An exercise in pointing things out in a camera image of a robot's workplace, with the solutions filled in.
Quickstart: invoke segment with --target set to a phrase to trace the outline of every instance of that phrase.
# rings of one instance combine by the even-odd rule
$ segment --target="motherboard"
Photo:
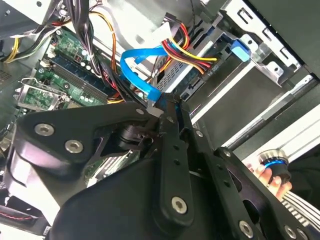
[[[87,51],[75,34],[65,28],[52,36],[34,78],[21,83],[18,106],[33,111],[103,105],[115,94],[95,75]]]

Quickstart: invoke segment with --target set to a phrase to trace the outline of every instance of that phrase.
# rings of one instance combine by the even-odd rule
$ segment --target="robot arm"
[[[129,150],[140,159],[86,189],[86,166]],[[312,239],[232,152],[212,152],[172,94],[148,111],[122,103],[20,118],[4,181],[43,212],[50,240]]]

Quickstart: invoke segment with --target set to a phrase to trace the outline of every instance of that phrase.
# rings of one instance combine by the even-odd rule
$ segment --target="expansion slot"
[[[52,72],[59,77],[67,80],[77,88],[82,89],[95,99],[102,103],[108,103],[108,97],[115,94],[115,91],[105,86],[102,79],[93,73],[81,68],[78,64],[69,60],[63,53],[58,53],[55,57],[50,58],[52,63]]]

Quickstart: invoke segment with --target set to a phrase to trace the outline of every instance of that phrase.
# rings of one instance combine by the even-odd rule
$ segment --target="silver bolt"
[[[203,134],[202,132],[200,132],[199,130],[196,131],[196,134],[197,134],[200,138],[202,138],[202,137],[204,136],[204,134]]]
[[[254,231],[246,221],[241,220],[239,222],[239,228],[241,232],[243,232],[243,234],[246,235],[249,239],[252,239],[254,237]]]
[[[227,157],[231,157],[231,153],[228,152],[227,150],[223,150],[224,154],[227,156]]]
[[[141,110],[140,108],[137,108],[137,109],[136,109],[136,112],[137,112],[138,114],[141,114],[141,115],[145,114],[145,112],[144,112],[143,110]]]
[[[175,123],[174,119],[173,119],[172,117],[170,117],[170,116],[168,116],[166,119],[168,119],[168,121],[169,121],[170,123],[172,123],[172,124]]]
[[[34,127],[34,131],[36,134],[39,134],[41,136],[51,136],[55,133],[55,129],[53,126],[46,124],[46,123],[40,123]]]
[[[185,214],[187,212],[188,207],[186,202],[178,196],[174,196],[171,199],[171,205],[178,214]]]
[[[285,230],[286,234],[289,235],[290,238],[292,238],[292,239],[296,239],[297,238],[296,233],[288,225],[284,226],[284,230]]]
[[[65,149],[72,154],[79,154],[84,150],[84,146],[77,140],[68,140],[64,144]]]
[[[57,31],[55,31],[55,33],[57,34],[57,35],[62,35],[62,31],[60,30],[60,29],[58,29]]]
[[[298,231],[298,233],[301,235],[301,237],[302,237],[304,240],[308,240],[308,236],[305,234],[304,231],[302,231],[300,228],[297,228],[296,230]]]

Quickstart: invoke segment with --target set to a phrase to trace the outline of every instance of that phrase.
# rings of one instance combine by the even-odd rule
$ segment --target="person's hand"
[[[253,170],[251,165],[247,165],[247,167],[260,182],[265,185],[277,199],[279,199],[279,201],[281,201],[284,195],[292,189],[291,182],[281,185],[281,178],[279,176],[274,177],[272,182],[268,184],[272,177],[272,170],[270,168],[266,169],[262,164],[259,165],[256,170]]]

